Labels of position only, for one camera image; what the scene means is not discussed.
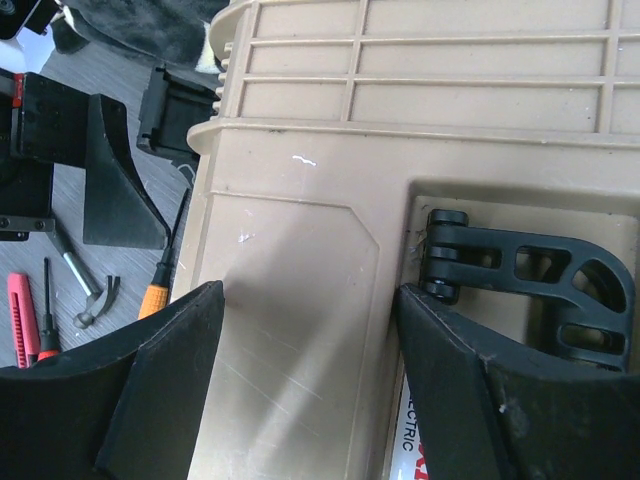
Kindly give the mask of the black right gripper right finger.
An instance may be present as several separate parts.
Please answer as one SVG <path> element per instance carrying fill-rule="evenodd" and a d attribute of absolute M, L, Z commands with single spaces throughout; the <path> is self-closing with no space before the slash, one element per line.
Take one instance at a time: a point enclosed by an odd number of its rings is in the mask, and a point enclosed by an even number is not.
<path fill-rule="evenodd" d="M 635 479 L 639 379 L 515 342 L 406 284 L 400 348 L 433 479 Z"/>

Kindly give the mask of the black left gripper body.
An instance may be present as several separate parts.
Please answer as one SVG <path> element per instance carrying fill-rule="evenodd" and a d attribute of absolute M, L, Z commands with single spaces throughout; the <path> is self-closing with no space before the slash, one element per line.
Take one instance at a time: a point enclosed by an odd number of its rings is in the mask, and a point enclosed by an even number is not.
<path fill-rule="evenodd" d="M 36 73 L 1 71 L 1 239 L 53 228 L 54 166 L 85 166 L 89 95 Z"/>

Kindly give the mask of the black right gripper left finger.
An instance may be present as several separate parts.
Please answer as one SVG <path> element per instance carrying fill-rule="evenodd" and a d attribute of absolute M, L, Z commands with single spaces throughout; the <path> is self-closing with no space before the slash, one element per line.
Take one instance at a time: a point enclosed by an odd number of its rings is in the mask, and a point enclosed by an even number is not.
<path fill-rule="evenodd" d="M 2 478 L 187 478 L 223 318 L 223 284 L 209 281 L 97 340 L 2 368 Z"/>

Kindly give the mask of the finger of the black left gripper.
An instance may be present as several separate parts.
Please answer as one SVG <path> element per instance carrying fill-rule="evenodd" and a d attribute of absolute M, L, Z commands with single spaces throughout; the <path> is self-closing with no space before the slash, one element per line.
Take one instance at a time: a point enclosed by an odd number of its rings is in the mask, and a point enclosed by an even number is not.
<path fill-rule="evenodd" d="M 124 104 L 102 94 L 89 97 L 83 242 L 161 250 L 167 222 L 145 190 L 129 144 Z"/>

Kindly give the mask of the tan plastic tool case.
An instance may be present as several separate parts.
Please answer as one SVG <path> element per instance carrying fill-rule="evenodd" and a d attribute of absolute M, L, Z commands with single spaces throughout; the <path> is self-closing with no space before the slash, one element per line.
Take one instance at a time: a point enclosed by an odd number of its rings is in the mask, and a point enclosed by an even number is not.
<path fill-rule="evenodd" d="M 421 479 L 391 321 L 433 209 L 639 270 L 635 1 L 233 1 L 173 294 L 224 284 L 193 479 Z"/>

